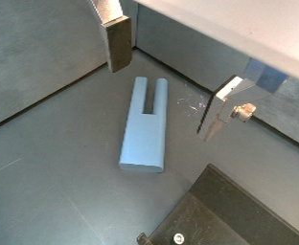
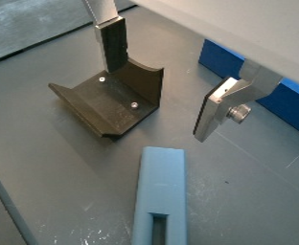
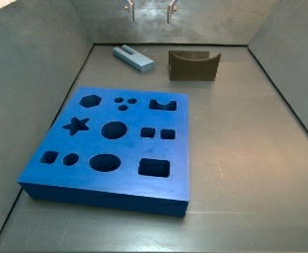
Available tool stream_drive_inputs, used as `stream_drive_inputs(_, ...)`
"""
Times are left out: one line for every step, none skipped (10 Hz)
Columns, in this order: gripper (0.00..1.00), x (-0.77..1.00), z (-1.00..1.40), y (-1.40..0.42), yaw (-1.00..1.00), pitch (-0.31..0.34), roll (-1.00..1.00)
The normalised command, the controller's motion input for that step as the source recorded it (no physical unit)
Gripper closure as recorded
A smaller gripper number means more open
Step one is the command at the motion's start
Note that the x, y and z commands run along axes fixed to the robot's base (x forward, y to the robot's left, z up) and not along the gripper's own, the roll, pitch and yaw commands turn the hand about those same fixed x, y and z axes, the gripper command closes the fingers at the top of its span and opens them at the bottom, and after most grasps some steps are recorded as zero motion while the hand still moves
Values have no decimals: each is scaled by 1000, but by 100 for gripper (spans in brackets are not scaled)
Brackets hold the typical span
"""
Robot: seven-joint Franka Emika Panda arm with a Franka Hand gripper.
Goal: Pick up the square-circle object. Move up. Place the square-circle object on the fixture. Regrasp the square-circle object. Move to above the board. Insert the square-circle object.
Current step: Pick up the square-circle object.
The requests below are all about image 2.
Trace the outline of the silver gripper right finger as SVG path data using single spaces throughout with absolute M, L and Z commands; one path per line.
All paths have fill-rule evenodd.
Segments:
M 283 79 L 281 75 L 248 59 L 239 77 L 225 78 L 204 97 L 193 129 L 200 142 L 227 119 L 240 123 L 247 118 L 251 108 L 245 103 L 268 96 Z

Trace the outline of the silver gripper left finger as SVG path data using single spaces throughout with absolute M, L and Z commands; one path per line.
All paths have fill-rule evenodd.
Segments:
M 128 61 L 125 19 L 117 13 L 113 0 L 81 0 L 81 2 L 93 20 L 105 70 L 113 73 Z

